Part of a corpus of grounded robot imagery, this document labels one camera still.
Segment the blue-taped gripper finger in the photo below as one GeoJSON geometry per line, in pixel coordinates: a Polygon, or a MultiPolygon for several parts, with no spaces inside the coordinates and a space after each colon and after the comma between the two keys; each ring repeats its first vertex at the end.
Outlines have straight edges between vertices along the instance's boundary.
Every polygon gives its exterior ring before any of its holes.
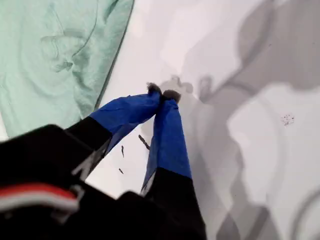
{"type": "Polygon", "coordinates": [[[180,98],[174,90],[162,95],[141,192],[185,233],[204,233],[178,107],[180,98]]]}
{"type": "Polygon", "coordinates": [[[146,94],[114,99],[66,129],[93,150],[72,170],[74,176],[85,180],[125,136],[156,114],[163,101],[162,91],[154,83],[149,83],[147,90],[146,94]]]}

